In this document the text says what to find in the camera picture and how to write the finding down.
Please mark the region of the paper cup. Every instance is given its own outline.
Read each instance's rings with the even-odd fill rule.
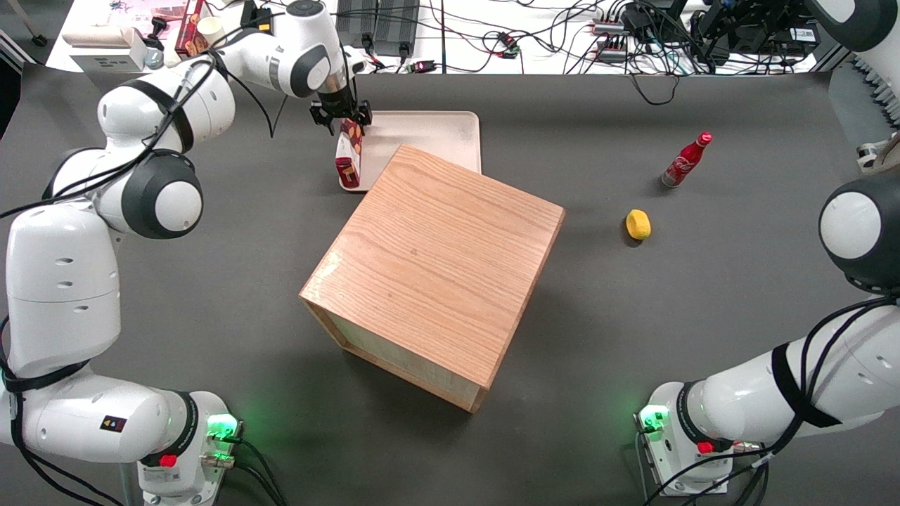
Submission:
[[[222,21],[217,17],[210,16],[201,19],[197,23],[197,31],[210,45],[216,41],[220,44],[224,42],[224,40],[220,41],[220,39],[225,36],[225,30],[222,28]]]

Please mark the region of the sticker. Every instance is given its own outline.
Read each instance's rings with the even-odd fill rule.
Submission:
[[[158,467],[150,469],[144,467],[144,481],[147,483],[174,483],[181,481],[181,471],[178,467]]]
[[[100,430],[109,430],[110,432],[122,432],[125,429],[125,420],[124,418],[118,418],[114,416],[106,416],[103,418],[103,423],[100,424]]]
[[[791,28],[790,34],[798,42],[815,42],[815,32],[808,28]]]

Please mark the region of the red box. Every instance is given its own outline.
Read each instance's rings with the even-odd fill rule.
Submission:
[[[197,31],[197,23],[211,15],[210,8],[203,0],[190,0],[187,3],[181,30],[178,31],[178,39],[175,42],[175,52],[181,59],[195,57],[210,47],[209,42]]]

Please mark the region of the black strap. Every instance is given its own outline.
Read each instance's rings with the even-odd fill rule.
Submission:
[[[187,114],[185,113],[184,107],[181,107],[174,98],[147,81],[134,79],[127,83],[122,83],[121,85],[140,91],[172,115],[172,123],[175,125],[178,137],[181,138],[182,152],[186,153],[194,147],[194,130],[191,129],[191,122],[187,120]]]
[[[800,392],[800,387],[797,386],[794,373],[791,372],[788,364],[788,345],[790,343],[785,343],[772,350],[772,376],[775,378],[775,385],[781,391],[781,396],[785,398],[790,409],[794,410],[794,413],[806,423],[818,428],[839,425],[840,420],[816,408]]]
[[[184,428],[182,429],[181,434],[178,435],[178,438],[171,445],[160,452],[141,458],[140,462],[147,467],[159,467],[159,458],[165,455],[181,456],[191,444],[191,441],[194,440],[194,434],[197,433],[197,426],[200,425],[200,414],[197,410],[197,402],[194,401],[191,394],[175,390],[172,392],[177,393],[184,401],[184,406],[187,408],[187,420],[184,421]]]
[[[46,388],[77,373],[82,367],[87,365],[87,362],[88,361],[85,360],[84,362],[65,366],[52,373],[47,373],[36,378],[11,378],[6,374],[3,374],[3,384],[6,391],[9,393],[23,393],[28,392],[29,390],[40,390],[41,388]]]

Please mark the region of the green light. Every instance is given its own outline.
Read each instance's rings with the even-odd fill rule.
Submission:
[[[643,428],[646,432],[656,432],[662,429],[666,419],[669,418],[669,408],[652,404],[644,406],[638,417],[643,420]]]
[[[238,419],[224,413],[212,415],[206,420],[206,434],[217,438],[227,438],[237,435]]]

